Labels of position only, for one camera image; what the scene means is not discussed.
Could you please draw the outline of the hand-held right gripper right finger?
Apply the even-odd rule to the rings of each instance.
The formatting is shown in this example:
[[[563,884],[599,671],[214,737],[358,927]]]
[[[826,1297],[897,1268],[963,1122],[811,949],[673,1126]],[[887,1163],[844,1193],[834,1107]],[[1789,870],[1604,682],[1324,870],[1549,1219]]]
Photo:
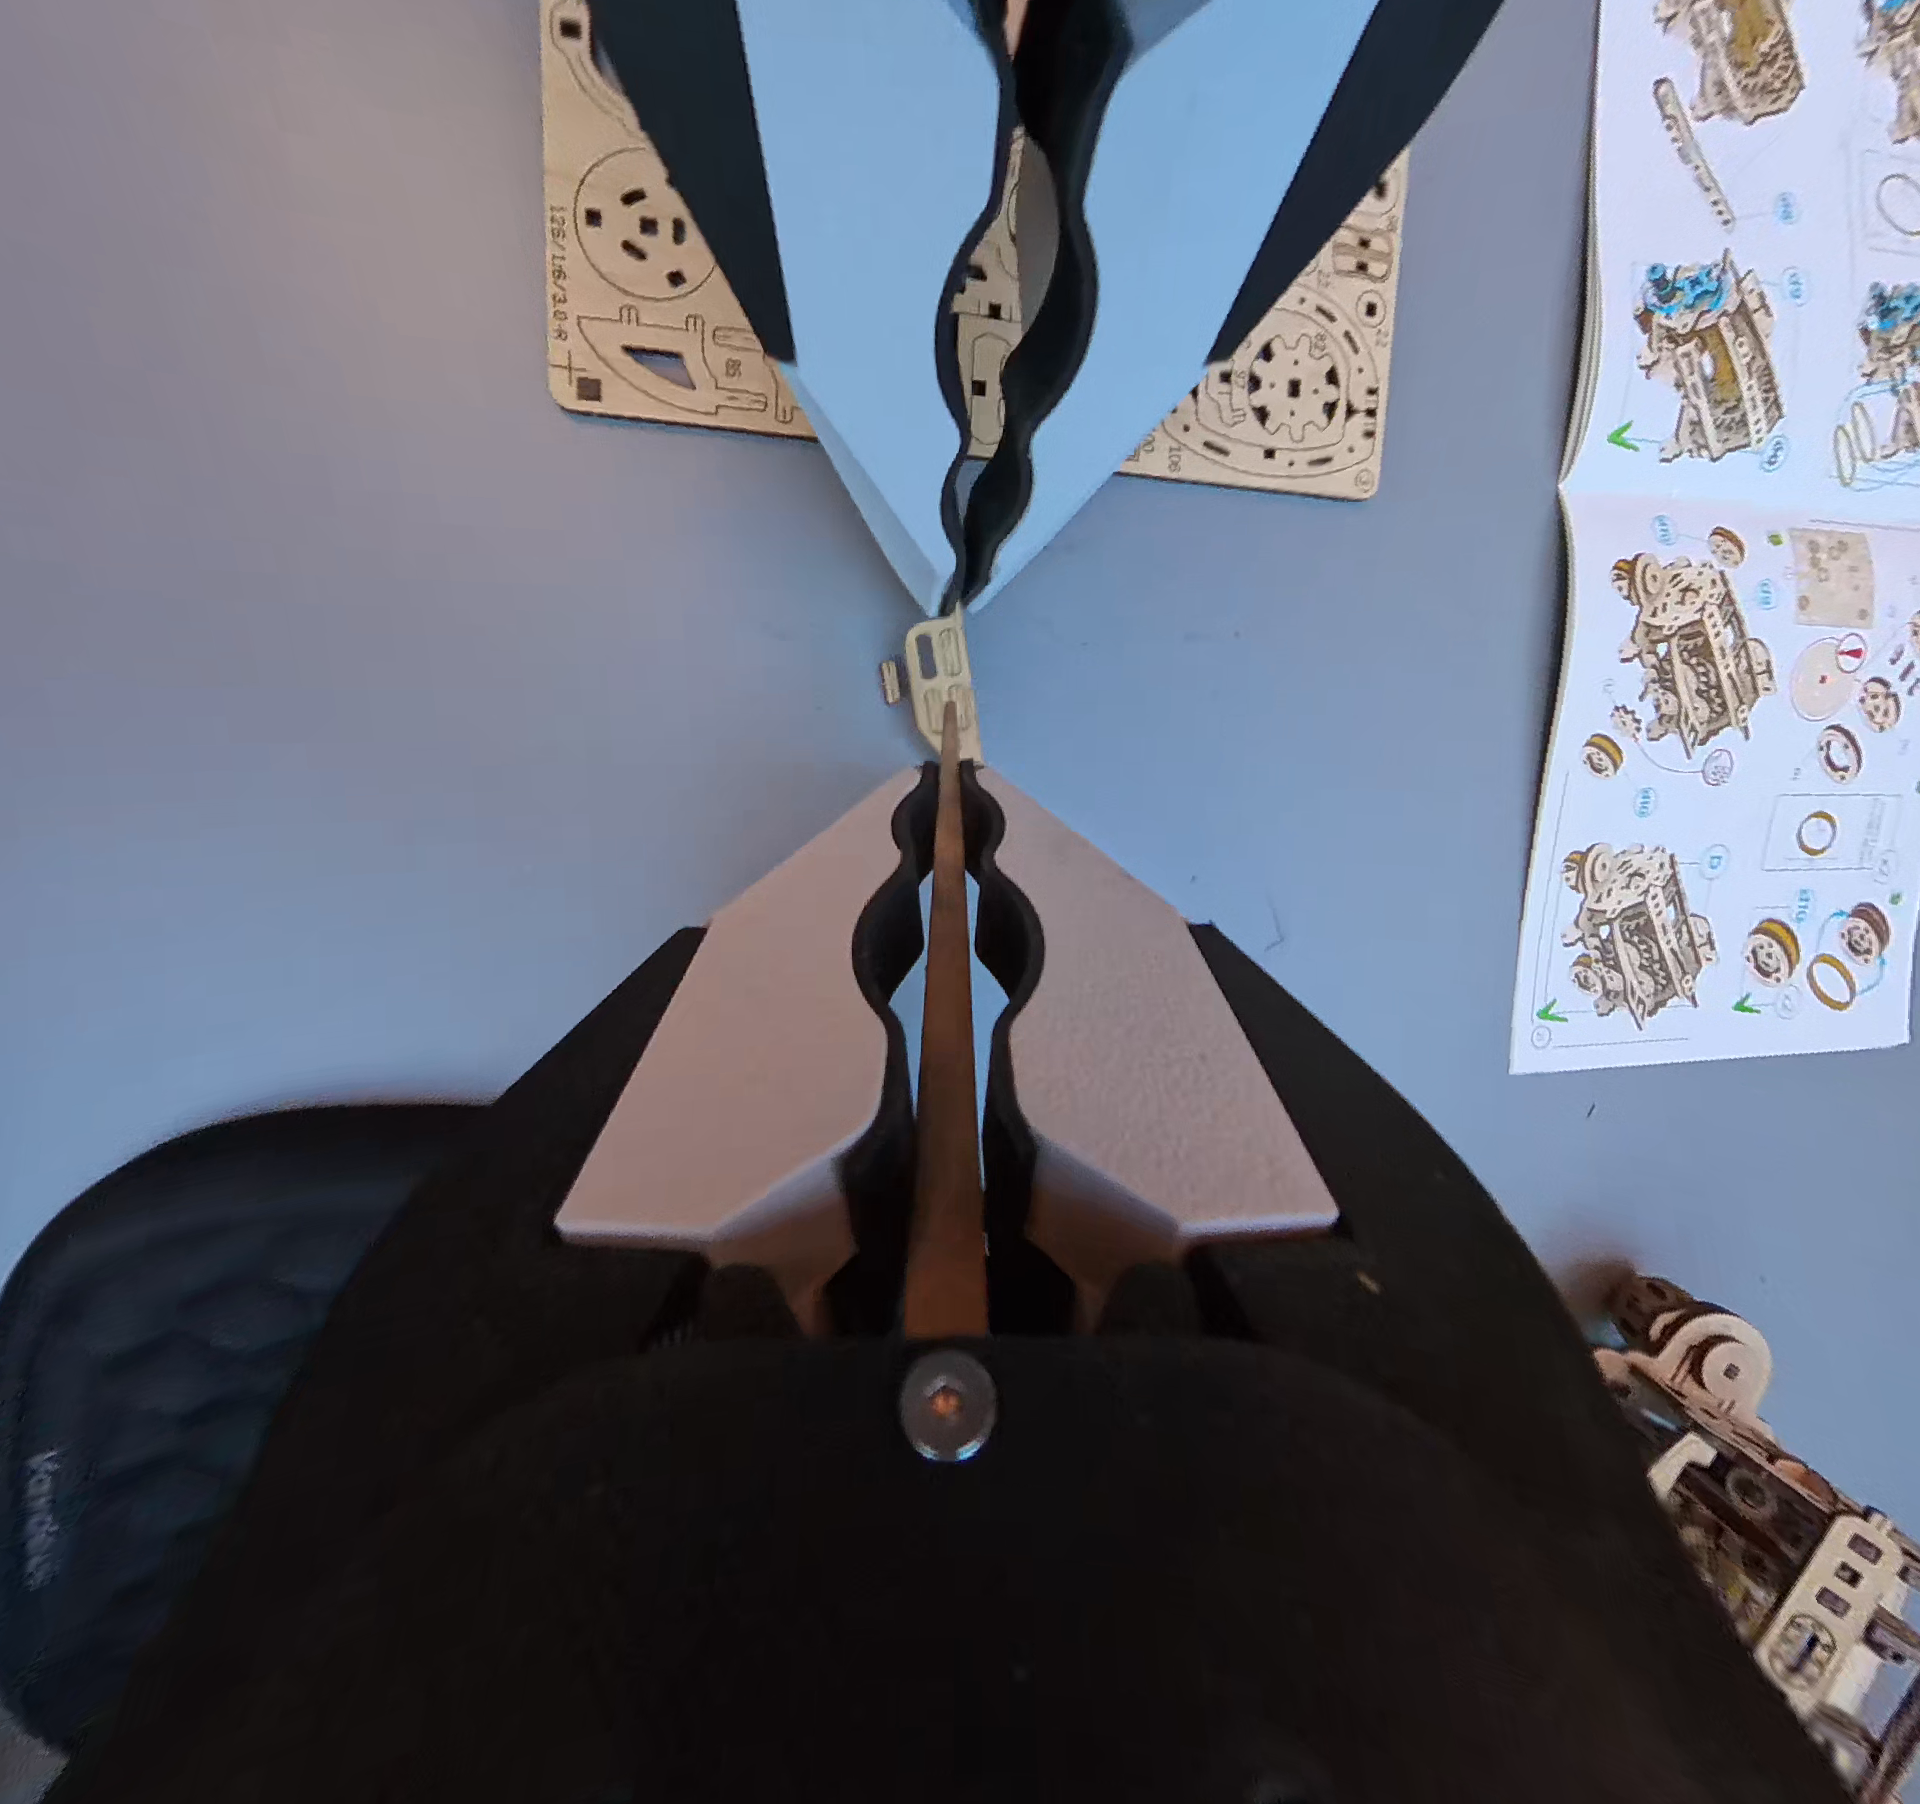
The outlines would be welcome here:
[[[1119,1277],[1322,1236],[1337,1203],[1188,920],[991,766],[963,768],[994,1333],[1087,1328]]]

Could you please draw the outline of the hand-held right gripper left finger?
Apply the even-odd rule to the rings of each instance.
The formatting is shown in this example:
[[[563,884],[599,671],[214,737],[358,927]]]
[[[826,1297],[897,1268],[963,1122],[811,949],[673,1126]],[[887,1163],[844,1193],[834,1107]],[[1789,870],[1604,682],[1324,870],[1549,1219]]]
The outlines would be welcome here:
[[[715,912],[563,1195],[565,1242],[753,1266],[806,1329],[896,1326],[916,1176],[896,997],[936,783],[902,770]]]

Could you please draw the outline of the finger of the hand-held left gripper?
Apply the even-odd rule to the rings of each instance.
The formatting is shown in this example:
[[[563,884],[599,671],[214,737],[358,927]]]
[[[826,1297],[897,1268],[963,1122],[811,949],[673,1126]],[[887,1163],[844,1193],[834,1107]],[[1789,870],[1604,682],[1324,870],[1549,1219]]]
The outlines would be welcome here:
[[[1380,0],[1117,0],[1122,53],[1078,191],[1092,319],[1013,453],[1019,519],[994,600],[1205,374],[1219,330]]]
[[[952,301],[1006,166],[1003,0],[735,0],[813,434],[923,610],[957,579]]]

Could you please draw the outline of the thin wooden stick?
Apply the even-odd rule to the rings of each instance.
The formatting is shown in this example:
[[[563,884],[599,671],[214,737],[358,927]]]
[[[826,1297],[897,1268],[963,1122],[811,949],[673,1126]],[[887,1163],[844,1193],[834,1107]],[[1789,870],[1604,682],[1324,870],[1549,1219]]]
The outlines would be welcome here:
[[[916,1341],[982,1337],[989,1328],[957,740],[957,711],[947,704],[924,918],[913,1215],[902,1287],[902,1328]]]

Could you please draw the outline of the small slotted wooden part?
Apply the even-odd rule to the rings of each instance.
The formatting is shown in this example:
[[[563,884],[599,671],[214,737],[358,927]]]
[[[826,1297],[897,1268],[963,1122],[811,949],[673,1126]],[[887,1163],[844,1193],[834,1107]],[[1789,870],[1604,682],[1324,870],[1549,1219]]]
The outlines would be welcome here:
[[[908,713],[933,756],[940,754],[952,711],[957,758],[973,764],[985,761],[962,610],[908,628],[900,652],[876,664],[876,678],[882,702]]]

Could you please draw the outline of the laser-cut wooden parts sheet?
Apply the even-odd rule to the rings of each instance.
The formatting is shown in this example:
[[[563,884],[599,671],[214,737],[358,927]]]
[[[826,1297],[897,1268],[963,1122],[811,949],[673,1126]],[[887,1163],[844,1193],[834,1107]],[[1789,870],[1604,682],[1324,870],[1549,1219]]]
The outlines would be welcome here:
[[[815,442],[613,81],[585,0],[540,0],[546,380],[569,414]],[[1133,477],[1367,500],[1380,490],[1408,156],[1361,195]]]

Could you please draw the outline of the assembled wooden model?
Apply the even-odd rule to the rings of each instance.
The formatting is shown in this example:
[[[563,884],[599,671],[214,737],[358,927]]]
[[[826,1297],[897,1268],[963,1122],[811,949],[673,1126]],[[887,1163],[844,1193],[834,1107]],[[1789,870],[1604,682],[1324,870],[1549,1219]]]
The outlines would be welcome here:
[[[1852,1799],[1915,1799],[1917,1545],[1765,1420],[1768,1337],[1622,1259],[1568,1303],[1648,1488],[1738,1648]]]

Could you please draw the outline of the illustrated instruction booklet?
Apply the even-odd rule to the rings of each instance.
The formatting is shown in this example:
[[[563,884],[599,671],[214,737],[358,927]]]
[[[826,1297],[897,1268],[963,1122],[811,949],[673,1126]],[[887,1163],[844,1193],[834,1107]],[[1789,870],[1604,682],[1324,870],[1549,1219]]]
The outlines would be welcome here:
[[[1917,0],[1599,0],[1509,1070],[1907,1041]]]

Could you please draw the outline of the black padded seat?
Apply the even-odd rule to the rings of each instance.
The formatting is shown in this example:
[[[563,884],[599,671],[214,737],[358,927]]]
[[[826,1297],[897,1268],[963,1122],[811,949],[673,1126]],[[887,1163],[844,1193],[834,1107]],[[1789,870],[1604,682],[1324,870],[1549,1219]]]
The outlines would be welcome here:
[[[77,1195],[3,1285],[3,1712],[68,1751],[123,1691],[335,1298],[484,1107],[287,1107]]]

